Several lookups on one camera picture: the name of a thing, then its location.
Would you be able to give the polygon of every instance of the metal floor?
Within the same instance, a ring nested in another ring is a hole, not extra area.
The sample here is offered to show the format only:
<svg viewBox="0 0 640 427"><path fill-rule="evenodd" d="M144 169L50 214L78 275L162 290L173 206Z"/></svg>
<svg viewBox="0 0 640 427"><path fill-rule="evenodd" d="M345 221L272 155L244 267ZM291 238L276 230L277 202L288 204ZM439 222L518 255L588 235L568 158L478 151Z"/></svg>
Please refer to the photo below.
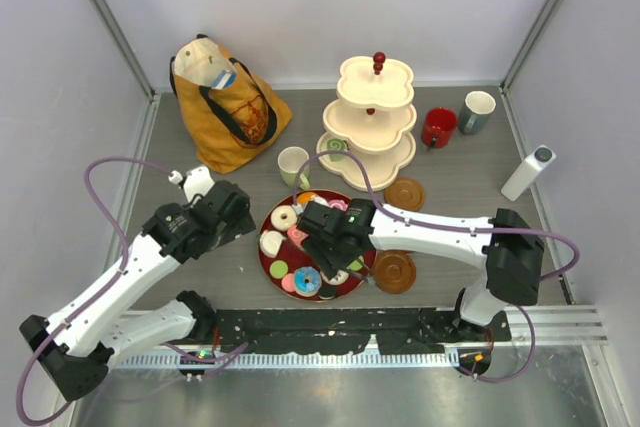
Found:
<svg viewBox="0 0 640 427"><path fill-rule="evenodd" d="M481 88L498 101L495 113L485 129L477 135L456 131L446 148L427 152L419 140L422 123L429 109L437 106L458 111L465 95L477 87L416 88L414 105L418 122L413 129L418 151L414 160L402 169L401 176L419 180L426 190L422 209L434 215L482 217L494 215L496 209L514 209L534 228L540 220L530 192L516 202L509 202L500 188L520 163L513 133L507 119L500 92L496 87ZM251 197L251 213L258 225L267 213L291 194L280 179L277 157L285 147L297 145L309 152L324 133L322 112L336 99L335 90L290 90L278 94L289 104L293 120L269 149L246 166L226 174L225 180L236 182ZM195 148L187 133L178 101L173 94L162 96L146 155L147 160L182 172L199 164ZM311 166L312 187L341 192L351 197L364 197L351 189L340 177ZM129 223L129 237L149 219L158 206L183 202L178 189L150 169L144 169ZM413 254L418 277L413 287L402 295L386 294L370 286L361 286L348 296L316 304L301 302L275 289L258 263L257 233L246 235L216 251L203 255L160 280L150 288L134 309L153 310L174 298L182 290L195 289L221 309L263 308L348 308L348 307L452 307L458 292L472 284L478 269L460 262L427 254ZM553 269L551 256L545 254L542 271ZM557 280L540 286L539 305L564 305L565 298Z"/></svg>
<svg viewBox="0 0 640 427"><path fill-rule="evenodd" d="M490 373L528 347L496 347ZM175 379L161 392L133 399ZM453 368L227 370L187 383L175 370L116 370L76 409L73 427L606 426L581 347L539 347L527 375L485 384Z"/></svg>

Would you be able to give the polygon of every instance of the yellow tote bag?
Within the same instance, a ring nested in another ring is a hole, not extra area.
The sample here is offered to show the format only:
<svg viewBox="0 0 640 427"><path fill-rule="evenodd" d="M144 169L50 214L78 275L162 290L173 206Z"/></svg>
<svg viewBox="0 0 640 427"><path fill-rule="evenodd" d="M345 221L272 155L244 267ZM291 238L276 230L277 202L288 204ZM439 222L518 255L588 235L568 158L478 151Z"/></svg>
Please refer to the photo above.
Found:
<svg viewBox="0 0 640 427"><path fill-rule="evenodd" d="M170 80L198 158L222 174L259 155L291 120L269 84L205 35L171 58Z"/></svg>

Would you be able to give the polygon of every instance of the blue donut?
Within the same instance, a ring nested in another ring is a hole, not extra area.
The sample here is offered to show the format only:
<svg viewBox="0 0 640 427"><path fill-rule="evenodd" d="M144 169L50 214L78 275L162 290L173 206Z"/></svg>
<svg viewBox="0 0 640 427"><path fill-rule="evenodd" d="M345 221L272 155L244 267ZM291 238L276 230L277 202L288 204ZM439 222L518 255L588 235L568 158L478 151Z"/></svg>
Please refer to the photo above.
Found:
<svg viewBox="0 0 640 427"><path fill-rule="evenodd" d="M303 297L316 295L321 286L320 273L313 267L300 267L293 273L293 288Z"/></svg>

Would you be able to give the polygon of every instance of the black strap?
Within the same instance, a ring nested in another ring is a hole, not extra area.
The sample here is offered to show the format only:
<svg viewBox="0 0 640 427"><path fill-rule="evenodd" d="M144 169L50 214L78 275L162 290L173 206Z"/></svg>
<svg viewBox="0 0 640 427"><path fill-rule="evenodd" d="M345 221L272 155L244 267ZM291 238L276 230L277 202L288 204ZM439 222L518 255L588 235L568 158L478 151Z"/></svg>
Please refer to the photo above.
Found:
<svg viewBox="0 0 640 427"><path fill-rule="evenodd" d="M171 90L173 90L173 95L178 96L178 92L176 92L176 81L173 78L173 62L176 60L176 56L171 57L169 61L169 82L171 83Z"/></svg>
<svg viewBox="0 0 640 427"><path fill-rule="evenodd" d="M229 129L229 132L231 132L233 135L235 135L238 139L242 140L246 144L263 145L263 144L269 142L273 138L273 136L275 135L276 130L278 128L278 116L277 116L275 110L273 110L273 108L271 107L271 104L269 103L269 101L267 100L267 96L264 95L264 92L262 92L262 89L260 88L258 83L255 81L253 76L251 75L251 72L249 72L249 69L247 69L247 67L242 62L240 62L238 59L235 59L233 57L231 57L229 59L229 62L231 62L232 64L239 64L247 72L247 74L249 75L251 80L253 80L253 83L255 84L256 88L258 89L258 92L260 92L260 96L263 98L265 104L267 104L267 108L269 110L269 118L267 120L267 130L264 133L264 137L262 138L262 140L260 140L258 142L252 142L249 139L249 137L246 136L246 134L244 133L242 128L240 128L240 126L233 119L231 114L229 112L227 112L225 109L223 109L220 106L220 104L215 102L211 97L209 97L209 91L211 90L210 87L206 87L204 85L201 85L200 86L200 94L202 95L204 100L209 105L209 108L211 109L211 112L213 113L213 115L215 115L218 118L218 120L220 120L220 122L222 122L224 124L224 126L227 129Z"/></svg>

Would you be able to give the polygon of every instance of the red mug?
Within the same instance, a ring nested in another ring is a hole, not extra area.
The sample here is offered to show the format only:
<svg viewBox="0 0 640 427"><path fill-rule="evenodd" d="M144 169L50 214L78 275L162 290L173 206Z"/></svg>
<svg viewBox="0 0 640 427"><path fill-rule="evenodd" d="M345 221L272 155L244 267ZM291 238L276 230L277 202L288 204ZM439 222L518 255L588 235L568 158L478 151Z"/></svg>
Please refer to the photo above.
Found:
<svg viewBox="0 0 640 427"><path fill-rule="evenodd" d="M441 149L449 143L457 124L458 117L449 109L431 109L424 119L422 142L429 148Z"/></svg>

